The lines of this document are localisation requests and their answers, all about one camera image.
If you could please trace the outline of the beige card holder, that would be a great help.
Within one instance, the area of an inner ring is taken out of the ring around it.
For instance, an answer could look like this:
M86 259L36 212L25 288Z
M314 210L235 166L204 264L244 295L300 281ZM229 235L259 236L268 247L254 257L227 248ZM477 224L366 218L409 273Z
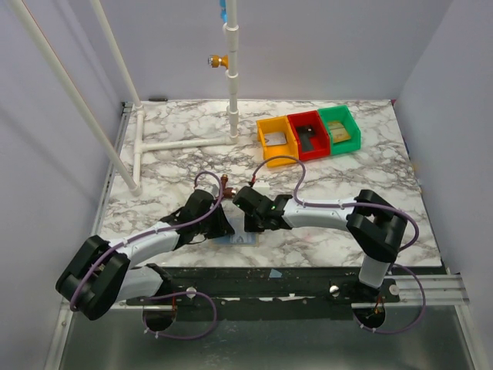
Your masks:
M232 217L228 219L230 226L233 228L232 235L226 235L212 239L212 245L219 246L257 246L258 235L244 230L244 222L242 217Z

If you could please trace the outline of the white VIP card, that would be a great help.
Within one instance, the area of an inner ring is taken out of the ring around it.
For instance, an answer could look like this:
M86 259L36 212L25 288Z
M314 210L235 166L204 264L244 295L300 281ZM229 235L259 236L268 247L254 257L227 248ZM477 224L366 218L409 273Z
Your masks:
M264 135L266 146L283 146L287 144L287 137L283 132L267 133Z

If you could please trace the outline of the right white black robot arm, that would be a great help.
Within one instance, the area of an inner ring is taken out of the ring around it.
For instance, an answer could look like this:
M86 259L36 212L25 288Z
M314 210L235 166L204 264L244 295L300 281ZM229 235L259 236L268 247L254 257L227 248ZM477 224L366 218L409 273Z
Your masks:
M244 230L292 230L319 227L349 232L364 252L358 280L378 289L389 267L396 261L407 227L407 218L371 190L362 190L354 199L335 207L298 203L291 195L274 200L252 187L243 187L233 204L244 213Z

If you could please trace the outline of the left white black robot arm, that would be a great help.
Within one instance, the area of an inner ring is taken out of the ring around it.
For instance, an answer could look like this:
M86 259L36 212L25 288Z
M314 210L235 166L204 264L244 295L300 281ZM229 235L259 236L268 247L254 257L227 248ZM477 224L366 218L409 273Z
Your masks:
M233 234L216 198L205 190L194 190L184 206L145 231L113 241L99 235L86 239L55 289L72 310L94 321L122 300L124 280L136 265L191 244L198 235L210 240Z

